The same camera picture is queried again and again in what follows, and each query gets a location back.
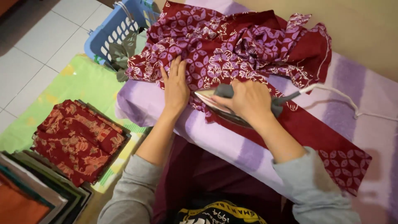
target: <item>gray long-sleeve shirt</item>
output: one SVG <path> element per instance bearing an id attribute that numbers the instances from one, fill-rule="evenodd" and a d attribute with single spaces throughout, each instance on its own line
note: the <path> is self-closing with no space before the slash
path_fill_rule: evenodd
<path id="1" fill-rule="evenodd" d="M 323 162 L 312 148 L 301 158 L 273 164 L 276 173 L 293 198 L 293 215 L 303 223 L 360 223 L 351 201 L 329 177 Z M 112 199 L 102 209 L 99 224 L 149 223 L 154 191 L 162 168 L 133 155 L 115 186 Z"/>

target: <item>white cord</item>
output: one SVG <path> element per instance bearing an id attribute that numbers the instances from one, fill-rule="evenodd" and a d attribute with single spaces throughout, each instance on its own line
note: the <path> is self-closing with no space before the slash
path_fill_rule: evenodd
<path id="1" fill-rule="evenodd" d="M 339 94 L 340 96 L 343 96 L 346 99 L 348 99 L 349 103 L 354 108 L 354 111 L 355 111 L 354 118 L 355 119 L 358 119 L 358 117 L 360 115 L 366 114 L 366 115 L 369 115 L 369 116 L 375 116 L 375 117 L 384 118 L 384 119 L 388 119 L 388 120 L 398 121 L 398 118 L 387 117 L 387 116 L 384 116 L 384 115 L 379 115 L 379 114 L 374 114 L 374 113 L 360 113 L 359 110 L 358 110 L 357 105 L 355 105 L 355 103 L 352 101 L 352 99 L 349 96 L 347 96 L 346 94 L 342 93 L 340 90 L 337 90 L 337 89 L 335 89 L 333 87 L 325 86 L 323 84 L 315 83 L 315 84 L 312 84 L 312 85 L 310 85 L 310 86 L 308 86 L 308 87 L 306 87 L 304 89 L 299 90 L 299 92 L 301 94 L 303 94 L 303 93 L 309 92 L 309 91 L 311 91 L 311 90 L 313 90 L 315 88 L 330 90 L 330 91 L 335 92 L 335 93 Z"/>
<path id="2" fill-rule="evenodd" d="M 119 2 L 115 2 L 116 5 L 119 5 L 123 11 L 126 13 L 127 17 L 130 20 L 130 23 L 133 23 L 133 19 L 131 17 L 131 14 L 129 13 L 129 10 L 127 9 L 127 7 L 123 4 L 123 2 L 119 1 Z"/>

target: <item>clothing iron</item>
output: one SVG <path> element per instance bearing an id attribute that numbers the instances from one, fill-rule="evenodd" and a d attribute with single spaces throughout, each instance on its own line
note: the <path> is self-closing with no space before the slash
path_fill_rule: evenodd
<path id="1" fill-rule="evenodd" d="M 212 95 L 224 97 L 224 98 L 232 98 L 234 96 L 234 89 L 231 85 L 221 83 L 217 87 L 201 89 L 195 91 L 195 95 L 203 101 L 207 106 L 209 106 L 209 110 L 219 115 L 221 118 L 226 119 L 230 122 L 233 122 L 237 125 L 241 125 L 246 128 L 252 128 L 248 122 L 243 120 L 241 117 L 236 115 L 231 109 L 227 108 L 224 105 L 218 104 L 211 99 Z M 277 118 L 282 113 L 283 107 L 282 103 L 287 102 L 295 97 L 300 95 L 299 92 L 293 93 L 289 96 L 283 97 L 272 97 L 271 98 L 271 112 Z"/>

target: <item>blue plastic laundry basket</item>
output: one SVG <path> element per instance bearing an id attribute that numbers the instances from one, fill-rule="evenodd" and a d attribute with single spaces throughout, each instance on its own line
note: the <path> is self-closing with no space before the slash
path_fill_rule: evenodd
<path id="1" fill-rule="evenodd" d="M 138 32 L 139 27 L 148 28 L 159 18 L 159 13 L 152 10 L 153 0 L 123 0 L 133 22 L 130 23 L 125 11 L 119 5 L 109 14 L 105 21 L 94 31 L 84 44 L 88 57 L 103 65 L 110 62 L 109 43 L 121 43 L 129 32 Z"/>

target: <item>purple striped cloth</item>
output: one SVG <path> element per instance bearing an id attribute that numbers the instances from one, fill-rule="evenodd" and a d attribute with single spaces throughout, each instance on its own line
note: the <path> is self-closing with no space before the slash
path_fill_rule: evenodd
<path id="1" fill-rule="evenodd" d="M 232 0 L 186 0 L 185 3 L 223 14 L 249 11 Z M 297 91 L 289 79 L 270 75 L 268 81 L 285 95 Z M 398 115 L 398 83 L 337 53 L 332 54 L 325 84 L 350 96 L 360 112 Z M 358 196 L 353 198 L 353 207 L 362 222 L 398 220 L 398 122 L 367 115 L 355 120 L 351 106 L 327 90 L 315 89 L 294 102 L 373 157 Z M 128 80 L 117 95 L 115 112 L 119 118 L 128 118 L 144 127 L 156 123 L 163 107 L 163 90 L 155 83 Z M 205 114 L 192 108 L 184 110 L 174 131 L 289 198 L 271 166 L 272 155 L 263 147 L 216 123 L 206 124 Z"/>

